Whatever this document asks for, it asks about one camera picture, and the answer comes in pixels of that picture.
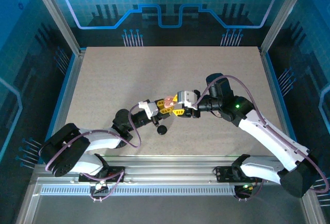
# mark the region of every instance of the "vent grille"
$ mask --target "vent grille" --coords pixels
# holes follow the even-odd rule
[[[88,185],[44,185],[41,195],[89,195]],[[96,194],[106,195],[108,189]],[[228,196],[234,195],[231,185],[119,185],[114,193],[117,196]]]
[[[89,195],[89,185],[43,185],[40,195]]]

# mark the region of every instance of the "beige table surface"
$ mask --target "beige table surface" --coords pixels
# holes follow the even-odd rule
[[[177,91],[203,92],[212,73],[234,75],[252,92],[261,112],[280,127],[257,47],[88,47],[70,105],[67,123],[108,128],[116,112],[139,101]],[[229,80],[234,94],[248,98]],[[108,155],[271,155],[257,140],[210,113],[201,118],[170,117],[166,135],[152,124],[141,127],[142,146],[97,151]],[[137,143],[136,134],[132,142]]]

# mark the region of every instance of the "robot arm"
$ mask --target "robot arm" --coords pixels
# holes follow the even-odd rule
[[[316,180],[317,172],[297,151],[301,151],[316,163],[319,154],[316,151],[310,152],[306,147],[293,141],[262,115],[264,121],[260,120],[260,115],[249,100],[234,96],[227,78],[215,82],[219,76],[222,74],[212,74],[206,78],[207,84],[210,85],[209,95],[203,93],[201,99],[200,92],[197,90],[178,92],[174,97],[174,103],[181,104],[181,109],[174,110],[174,106],[166,107],[163,99],[154,102],[146,100],[138,104],[144,110],[131,115],[132,123],[128,118],[128,110],[118,111],[108,133],[105,131],[88,133],[88,130],[78,129],[74,124],[67,124],[46,142],[40,149],[39,155],[49,164],[66,142],[85,133],[86,135],[77,139],[57,156],[49,169],[55,177],[75,172],[102,178],[107,175],[106,162],[98,154],[89,153],[100,148],[115,149],[125,146],[126,142],[123,142],[123,139],[130,141],[133,138],[129,133],[133,130],[132,124],[136,128],[149,123],[158,127],[159,121],[167,118],[170,113],[178,117],[199,118],[201,112],[217,111],[224,120],[255,137],[279,160],[261,160],[258,157],[243,154],[232,164],[236,179],[257,177],[270,180],[281,184],[290,194],[302,197]],[[280,137],[275,136],[269,127]]]

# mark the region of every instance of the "glass panel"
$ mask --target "glass panel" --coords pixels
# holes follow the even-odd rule
[[[330,174],[330,0],[298,0],[269,50],[299,143],[319,148]],[[323,188],[322,181],[316,188]],[[329,195],[319,197],[330,221]]]
[[[56,0],[81,47],[260,46],[284,0]]]
[[[12,223],[72,53],[42,0],[1,0],[0,14],[0,219]]]

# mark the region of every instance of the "gray floor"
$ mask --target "gray floor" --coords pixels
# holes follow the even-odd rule
[[[300,199],[279,186],[265,186],[259,198],[238,202],[232,196],[110,197],[42,196],[33,223],[307,223]]]
[[[88,47],[67,123],[86,129],[111,127],[118,110],[181,90],[202,92],[205,78],[213,73],[234,75],[243,81],[264,116],[281,128],[258,48],[218,46]],[[235,95],[247,97],[238,83],[230,80],[230,86]],[[139,149],[125,146],[93,152],[109,156],[272,155],[254,137],[210,113],[201,113],[201,118],[174,117],[166,126],[168,132],[163,136],[153,125],[141,127]],[[137,136],[131,134],[131,142],[136,144]]]

